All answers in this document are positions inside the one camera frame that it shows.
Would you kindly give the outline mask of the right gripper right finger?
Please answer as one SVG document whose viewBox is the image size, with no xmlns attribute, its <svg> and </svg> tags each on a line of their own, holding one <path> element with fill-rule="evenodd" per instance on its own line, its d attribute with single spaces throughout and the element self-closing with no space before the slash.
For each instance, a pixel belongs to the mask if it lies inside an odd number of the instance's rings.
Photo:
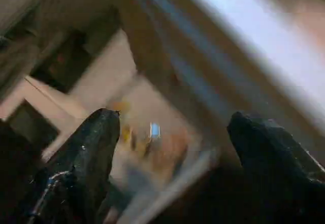
<svg viewBox="0 0 325 224">
<path fill-rule="evenodd" d="M 227 132 L 268 223 L 324 223 L 324 167 L 289 132 L 242 112 Z"/>
</svg>

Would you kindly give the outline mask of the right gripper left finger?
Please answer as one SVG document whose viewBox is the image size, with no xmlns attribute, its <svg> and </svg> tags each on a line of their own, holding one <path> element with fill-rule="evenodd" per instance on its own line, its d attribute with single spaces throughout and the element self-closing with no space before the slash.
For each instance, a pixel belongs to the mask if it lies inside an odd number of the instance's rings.
<svg viewBox="0 0 325 224">
<path fill-rule="evenodd" d="M 88 116 L 34 178 L 21 223 L 94 223 L 120 135 L 119 112 Z"/>
</svg>

